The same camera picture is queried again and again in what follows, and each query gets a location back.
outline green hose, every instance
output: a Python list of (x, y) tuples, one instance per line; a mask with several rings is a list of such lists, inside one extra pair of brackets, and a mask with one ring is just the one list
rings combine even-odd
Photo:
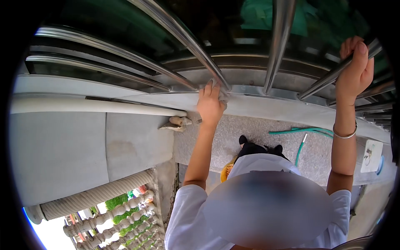
[[(326, 137), (333, 139), (333, 136), (330, 135), (330, 134), (333, 135), (333, 132), (328, 129), (325, 129), (325, 128), (292, 128), (291, 130), (287, 130), (287, 131), (269, 132), (269, 134), (289, 134), (289, 133), (297, 133), (297, 132), (304, 132), (304, 131), (321, 134), (321, 135), (324, 135)], [(304, 137), (302, 143), (300, 144), (299, 150), (297, 151), (296, 163), (294, 164), (296, 167), (297, 167), (297, 164), (299, 161), (300, 152), (301, 152), (301, 149), (303, 148), (303, 144), (306, 139), (306, 136)]]
[(304, 144), (304, 142), (302, 142), (302, 143), (300, 144), (299, 151), (297, 151), (296, 163), (294, 164), (296, 167), (297, 167), (297, 164), (298, 164), (298, 161), (299, 161), (299, 155), (300, 155), (300, 151), (301, 151), (301, 149), (302, 149), (302, 147), (303, 147), (303, 144)]
[(288, 134), (288, 133), (310, 131), (310, 132), (313, 132), (313, 133), (322, 134), (324, 136), (327, 136), (327, 137), (333, 139), (333, 136), (331, 136), (329, 134), (322, 133), (319, 130), (333, 134), (332, 131), (330, 131), (328, 129), (325, 129), (325, 128), (292, 128), (291, 130), (288, 130), (288, 131), (269, 132), (269, 134)]

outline bracelet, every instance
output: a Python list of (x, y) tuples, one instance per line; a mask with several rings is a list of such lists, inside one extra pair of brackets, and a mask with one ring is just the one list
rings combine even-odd
[(335, 124), (333, 124), (332, 131), (333, 131), (333, 134), (334, 134), (335, 136), (337, 136), (337, 137), (339, 137), (339, 138), (342, 138), (342, 139), (348, 139), (348, 138), (351, 138), (353, 135), (356, 134), (356, 131), (357, 131), (357, 123), (356, 123), (356, 129), (355, 129), (354, 132), (353, 132), (351, 135), (349, 135), (349, 136), (343, 137), (343, 136), (338, 135), (338, 134), (335, 132)]

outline paper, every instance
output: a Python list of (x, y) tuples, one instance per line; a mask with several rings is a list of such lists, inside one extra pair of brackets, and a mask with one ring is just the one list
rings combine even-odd
[(383, 142), (367, 140), (365, 144), (364, 157), (361, 165), (361, 172), (376, 172), (382, 155)]

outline hand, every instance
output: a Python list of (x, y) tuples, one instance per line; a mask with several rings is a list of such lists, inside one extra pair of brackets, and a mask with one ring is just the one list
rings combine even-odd
[(374, 78), (374, 59), (368, 60), (368, 48), (364, 40), (355, 36), (347, 38), (340, 48), (340, 57), (345, 59), (353, 52), (353, 60), (336, 81), (336, 102), (354, 105), (357, 96), (363, 92)]
[(222, 117), (225, 105), (218, 101), (220, 93), (220, 84), (213, 88), (212, 81), (209, 81), (204, 89), (199, 91), (199, 101), (197, 102), (197, 111), (200, 113), (202, 124), (216, 128)]

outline black shoe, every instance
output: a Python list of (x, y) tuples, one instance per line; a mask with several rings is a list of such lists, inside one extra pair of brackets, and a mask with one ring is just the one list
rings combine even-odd
[(278, 145), (278, 146), (276, 146), (275, 148), (274, 148), (274, 150), (276, 151), (276, 152), (278, 152), (278, 153), (282, 153), (282, 151), (283, 151), (283, 147), (282, 147), (282, 145)]
[(246, 142), (248, 142), (247, 138), (244, 135), (241, 135), (239, 137), (239, 144), (242, 145), (242, 144), (245, 144)]

